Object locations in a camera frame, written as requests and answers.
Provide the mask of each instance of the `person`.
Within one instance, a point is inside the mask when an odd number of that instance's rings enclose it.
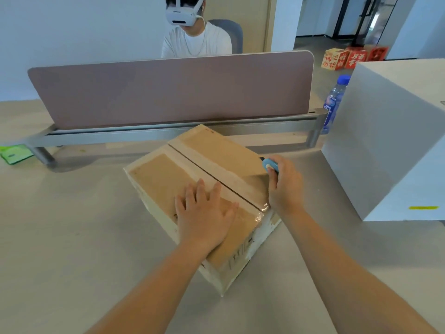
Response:
[[[176,0],[165,0],[167,6],[176,5]],[[198,0],[181,0],[181,6],[194,7]],[[204,20],[204,0],[192,27],[178,26],[164,38],[161,58],[229,55],[232,42],[228,33]]]
[[[303,181],[293,163],[273,156],[269,201],[295,240],[338,333],[438,333],[405,300],[350,258],[304,210]],[[88,334],[164,333],[192,276],[219,245],[237,205],[223,215],[221,184],[207,199],[204,183],[177,196],[180,244],[164,262],[106,314]]]

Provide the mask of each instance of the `metal desk frame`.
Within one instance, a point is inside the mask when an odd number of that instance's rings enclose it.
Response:
[[[312,148],[317,143],[326,116],[327,111],[320,108],[316,109],[315,112],[296,116],[235,119],[228,121],[169,123],[73,130],[58,130],[52,125],[41,133],[26,138],[25,144],[43,164],[55,166],[57,162],[45,149],[47,146],[172,139],[199,124],[204,124],[225,136],[308,131],[306,141],[301,144],[305,148]]]

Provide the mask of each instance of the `yellow sticker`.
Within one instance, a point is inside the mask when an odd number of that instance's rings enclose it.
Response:
[[[410,206],[410,210],[437,210],[438,206]]]

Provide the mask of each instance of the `plastic bottle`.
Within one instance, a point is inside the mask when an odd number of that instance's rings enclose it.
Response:
[[[337,79],[337,85],[331,90],[324,103],[324,108],[328,111],[326,120],[321,130],[321,134],[327,134],[331,129],[332,122],[334,122],[338,106],[343,98],[344,91],[348,86],[350,75],[340,75]]]

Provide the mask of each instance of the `vr headset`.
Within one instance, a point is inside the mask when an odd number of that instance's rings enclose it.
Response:
[[[198,11],[203,5],[204,0],[198,0],[197,4],[192,7],[181,7],[181,0],[176,0],[175,6],[168,6],[166,15],[167,20],[174,26],[191,27],[199,17]]]

